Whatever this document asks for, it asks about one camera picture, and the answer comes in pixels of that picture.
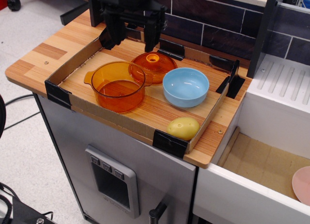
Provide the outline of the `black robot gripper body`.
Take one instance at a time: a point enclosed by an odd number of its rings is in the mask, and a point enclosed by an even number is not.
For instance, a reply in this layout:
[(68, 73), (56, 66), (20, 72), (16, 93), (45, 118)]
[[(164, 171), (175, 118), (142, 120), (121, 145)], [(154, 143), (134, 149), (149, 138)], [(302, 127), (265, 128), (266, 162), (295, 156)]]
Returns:
[(115, 30), (127, 23), (147, 25), (150, 21), (157, 29), (164, 30), (167, 26), (165, 12), (167, 7), (155, 0), (98, 0), (101, 15), (107, 28)]

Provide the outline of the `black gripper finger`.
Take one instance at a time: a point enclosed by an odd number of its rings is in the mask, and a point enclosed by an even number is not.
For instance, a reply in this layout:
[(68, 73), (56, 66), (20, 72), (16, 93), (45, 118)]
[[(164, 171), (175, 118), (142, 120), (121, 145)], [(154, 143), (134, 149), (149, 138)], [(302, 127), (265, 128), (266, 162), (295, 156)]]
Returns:
[(110, 33), (112, 41), (116, 45), (120, 45), (121, 42), (126, 38), (126, 30), (124, 21), (121, 17), (116, 14), (105, 14), (105, 23)]
[(151, 52), (158, 44), (162, 26), (160, 18), (150, 18), (144, 25), (145, 52)]

